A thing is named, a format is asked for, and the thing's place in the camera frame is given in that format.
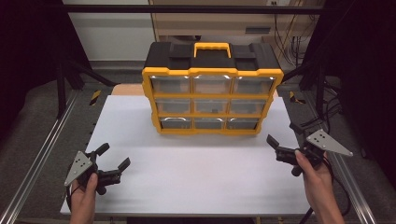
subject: metal bracket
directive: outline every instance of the metal bracket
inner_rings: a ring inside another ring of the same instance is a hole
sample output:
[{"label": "metal bracket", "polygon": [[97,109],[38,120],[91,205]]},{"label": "metal bracket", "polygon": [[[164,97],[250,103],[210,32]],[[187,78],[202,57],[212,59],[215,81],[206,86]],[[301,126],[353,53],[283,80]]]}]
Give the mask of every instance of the metal bracket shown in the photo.
[{"label": "metal bracket", "polygon": [[73,165],[70,168],[69,174],[64,181],[64,186],[69,186],[73,180],[84,174],[92,166],[90,159],[81,151],[78,151],[77,156],[73,161]]},{"label": "metal bracket", "polygon": [[335,141],[335,139],[325,133],[323,129],[317,130],[316,132],[306,137],[306,141],[322,150],[339,153],[348,157],[353,156],[353,153],[351,151]]}]

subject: human hand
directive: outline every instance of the human hand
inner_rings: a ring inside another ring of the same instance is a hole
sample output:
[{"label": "human hand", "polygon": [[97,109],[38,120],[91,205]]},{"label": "human hand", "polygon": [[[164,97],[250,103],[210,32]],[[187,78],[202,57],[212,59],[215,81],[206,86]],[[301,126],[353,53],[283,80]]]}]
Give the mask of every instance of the human hand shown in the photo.
[{"label": "human hand", "polygon": [[298,164],[304,170],[306,199],[315,211],[318,222],[344,223],[332,192],[332,176],[328,168],[321,163],[314,169],[303,153],[295,150],[295,154]]},{"label": "human hand", "polygon": [[70,223],[92,224],[95,215],[95,196],[98,176],[96,173],[91,174],[87,188],[79,185],[77,180],[72,183],[72,216]]}]

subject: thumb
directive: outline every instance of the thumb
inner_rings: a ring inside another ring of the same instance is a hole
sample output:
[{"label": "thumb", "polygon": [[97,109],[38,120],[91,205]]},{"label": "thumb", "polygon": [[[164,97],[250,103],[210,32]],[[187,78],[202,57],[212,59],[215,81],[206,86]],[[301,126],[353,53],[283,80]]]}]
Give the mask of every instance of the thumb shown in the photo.
[{"label": "thumb", "polygon": [[88,180],[87,188],[85,188],[85,193],[89,195],[94,195],[97,184],[98,184],[98,175],[96,173],[92,173],[90,179]]},{"label": "thumb", "polygon": [[306,156],[297,149],[294,152],[296,154],[296,160],[298,164],[304,170],[307,177],[308,178],[314,177],[316,175],[316,172],[312,167],[311,163],[309,162],[309,160],[306,158]]}]

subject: person's left hand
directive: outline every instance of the person's left hand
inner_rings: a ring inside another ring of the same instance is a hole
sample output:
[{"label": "person's left hand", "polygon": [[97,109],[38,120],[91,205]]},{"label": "person's left hand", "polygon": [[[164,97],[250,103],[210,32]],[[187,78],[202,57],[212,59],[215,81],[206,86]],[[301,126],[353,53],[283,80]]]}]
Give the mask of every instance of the person's left hand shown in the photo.
[{"label": "person's left hand", "polygon": [[88,181],[87,188],[79,186],[77,180],[73,181],[72,191],[72,216],[70,223],[92,224],[95,215],[95,196],[98,183],[97,174],[93,173]]}]

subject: yellow and black storage box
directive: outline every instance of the yellow and black storage box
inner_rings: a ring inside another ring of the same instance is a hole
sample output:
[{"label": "yellow and black storage box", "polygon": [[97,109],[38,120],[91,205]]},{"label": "yellow and black storage box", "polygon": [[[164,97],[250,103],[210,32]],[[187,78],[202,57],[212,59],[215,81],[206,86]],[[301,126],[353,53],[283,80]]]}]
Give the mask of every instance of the yellow and black storage box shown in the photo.
[{"label": "yellow and black storage box", "polygon": [[153,43],[143,89],[158,133],[256,134],[283,72],[270,45]]}]

